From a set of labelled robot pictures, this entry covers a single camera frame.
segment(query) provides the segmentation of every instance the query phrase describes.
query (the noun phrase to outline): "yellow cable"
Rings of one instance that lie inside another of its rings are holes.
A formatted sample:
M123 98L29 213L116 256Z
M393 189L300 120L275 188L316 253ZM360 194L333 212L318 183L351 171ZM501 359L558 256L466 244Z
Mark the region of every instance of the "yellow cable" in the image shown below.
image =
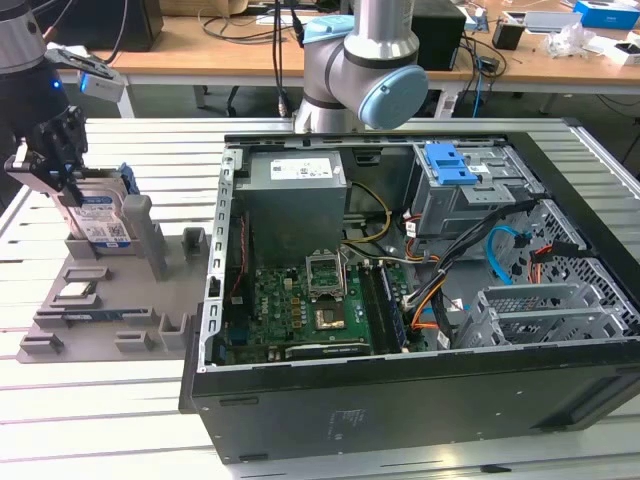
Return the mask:
M382 200L382 198L380 198L380 196L376 192L371 190L364 183L360 183L360 182L351 182L351 183L354 184L354 185L357 185L360 188L362 188L363 190L365 190L367 193L369 193L373 198L375 198L378 201L378 203L384 209L384 213L387 216L387 220L385 221L384 227L382 227L382 230L380 230L378 233L375 233L373 235L369 235L368 237L356 238L356 239L353 239L353 240L343 240L342 243L368 243L368 242L373 242L374 240L377 240L378 238L382 237L385 233L387 233L387 231L389 230L389 227L391 227L391 211L389 210L387 205L384 203L384 200Z

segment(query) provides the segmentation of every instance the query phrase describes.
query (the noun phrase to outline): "green circuit board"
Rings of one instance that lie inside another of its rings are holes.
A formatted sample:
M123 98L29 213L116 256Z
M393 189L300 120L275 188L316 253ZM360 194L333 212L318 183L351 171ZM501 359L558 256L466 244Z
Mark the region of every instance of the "green circuit board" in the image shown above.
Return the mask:
M387 271L396 299L406 293L404 270L390 264ZM333 285L336 268L331 263L316 265L313 285ZM248 325L246 342L230 348L230 363L267 361L270 348L327 343L371 344L369 324L356 266L347 266L341 299L321 297L312 300L307 271L297 268L260 269L254 284L253 319Z

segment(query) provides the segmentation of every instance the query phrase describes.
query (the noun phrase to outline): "blue cable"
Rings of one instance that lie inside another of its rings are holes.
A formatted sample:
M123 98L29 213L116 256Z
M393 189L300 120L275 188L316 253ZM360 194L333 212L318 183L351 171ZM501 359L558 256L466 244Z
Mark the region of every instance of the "blue cable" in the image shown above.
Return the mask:
M476 104L473 107L473 118L476 118L478 114L478 105L480 105L480 92L482 90L482 70L480 65L480 60L478 62L478 84L476 85Z
M493 271L496 272L496 275L498 275L500 280L502 280L505 285L512 285L513 282L509 278L509 275L507 275L507 272L502 269L502 267L498 263L498 260L496 259L495 254L493 253L493 237L495 236L496 232L507 232L509 235L512 235L514 237L520 235L520 232L514 230L511 227L507 227L506 225L500 225L491 229L491 231L489 232L489 236L487 237L487 259L489 260L489 265L491 265Z

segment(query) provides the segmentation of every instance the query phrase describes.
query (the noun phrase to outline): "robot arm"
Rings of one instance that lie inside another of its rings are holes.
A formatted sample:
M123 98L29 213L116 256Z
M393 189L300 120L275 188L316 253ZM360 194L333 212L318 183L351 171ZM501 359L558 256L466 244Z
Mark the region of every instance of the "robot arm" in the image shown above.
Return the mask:
M101 62L47 50L27 0L0 0L0 120L17 148L5 170L36 191L78 204L75 177L87 151L85 117L69 105L58 68L79 70L82 91L108 91L112 100L119 98L118 88L122 94L117 73Z
M396 128L427 95L415 65L414 0L357 0L355 16L319 17L305 30L304 100L298 133Z

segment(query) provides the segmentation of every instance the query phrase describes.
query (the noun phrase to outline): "light blue robot joint cap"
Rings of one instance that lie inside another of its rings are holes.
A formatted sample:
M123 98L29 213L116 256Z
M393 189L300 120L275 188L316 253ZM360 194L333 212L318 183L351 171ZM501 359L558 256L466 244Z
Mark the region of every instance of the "light blue robot joint cap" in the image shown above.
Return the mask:
M304 28L304 44L346 37L353 30L352 15L327 15L314 18Z
M397 128L420 109L428 90L424 69L407 65L389 73L369 91L358 118L375 129Z

